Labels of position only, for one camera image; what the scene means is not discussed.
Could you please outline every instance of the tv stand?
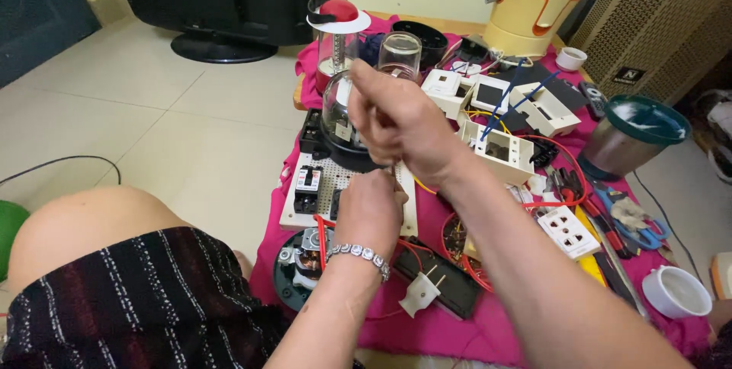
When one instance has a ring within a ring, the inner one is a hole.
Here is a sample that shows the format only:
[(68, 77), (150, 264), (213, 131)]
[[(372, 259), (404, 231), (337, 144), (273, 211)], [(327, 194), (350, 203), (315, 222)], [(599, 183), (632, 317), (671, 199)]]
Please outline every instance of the tv stand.
[(178, 56), (218, 64), (251, 63), (270, 58), (278, 51), (277, 46), (193, 32), (174, 38), (170, 48)]

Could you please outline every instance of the silver bracelet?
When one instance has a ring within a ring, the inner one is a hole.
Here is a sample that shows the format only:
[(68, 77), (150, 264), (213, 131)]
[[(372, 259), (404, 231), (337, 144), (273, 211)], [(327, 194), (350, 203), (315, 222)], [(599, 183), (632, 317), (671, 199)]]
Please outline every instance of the silver bracelet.
[(374, 266), (379, 268), (382, 283), (389, 280), (389, 275), (391, 274), (391, 271), (389, 270), (389, 263), (384, 261), (384, 258), (374, 253), (373, 249), (363, 247), (360, 244), (336, 244), (333, 249), (328, 250), (328, 252), (326, 253), (325, 263), (327, 264), (330, 260), (330, 257), (333, 255), (337, 255), (338, 253), (351, 253), (354, 256), (359, 256), (366, 259), (367, 261), (373, 263)]

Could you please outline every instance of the tile floor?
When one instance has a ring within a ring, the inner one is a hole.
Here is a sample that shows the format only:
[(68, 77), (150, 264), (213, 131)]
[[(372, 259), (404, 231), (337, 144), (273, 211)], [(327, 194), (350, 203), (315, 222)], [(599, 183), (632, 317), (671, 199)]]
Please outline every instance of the tile floor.
[[(0, 177), (57, 157), (101, 155), (118, 164), (124, 184), (158, 196), (254, 261), (270, 192), (305, 117), (291, 99), (299, 48), (254, 64), (212, 65), (174, 54), (174, 36), (126, 19), (0, 90), (0, 131), (6, 133)], [(714, 177), (692, 142), (667, 149), (638, 174), (666, 208), (709, 287), (710, 257), (732, 250), (732, 187)], [(54, 197), (115, 181), (105, 162), (76, 159), (9, 182), (0, 187), (0, 199), (35, 210)], [(629, 182), (656, 215), (635, 179)], [(689, 268), (678, 243), (671, 244)], [(4, 310), (10, 299), (2, 290)]]

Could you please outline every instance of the white cup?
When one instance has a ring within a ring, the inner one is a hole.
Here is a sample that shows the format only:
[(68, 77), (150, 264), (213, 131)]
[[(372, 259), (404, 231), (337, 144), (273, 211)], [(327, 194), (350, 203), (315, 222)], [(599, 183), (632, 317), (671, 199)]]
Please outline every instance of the white cup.
[(556, 55), (556, 65), (565, 72), (579, 70), (587, 60), (587, 53), (574, 47), (563, 47)]
[(669, 318), (706, 316), (711, 297), (691, 273), (678, 267), (661, 266), (643, 279), (643, 293), (656, 310)]

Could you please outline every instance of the black bowl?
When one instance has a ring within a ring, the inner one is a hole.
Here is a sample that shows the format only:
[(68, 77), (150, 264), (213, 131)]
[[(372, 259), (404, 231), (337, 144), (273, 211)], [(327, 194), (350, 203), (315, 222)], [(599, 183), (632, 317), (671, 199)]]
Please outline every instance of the black bowl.
[(419, 37), (422, 41), (422, 58), (419, 60), (419, 70), (436, 65), (447, 51), (447, 37), (434, 27), (420, 22), (400, 20), (392, 24), (392, 31), (406, 31)]

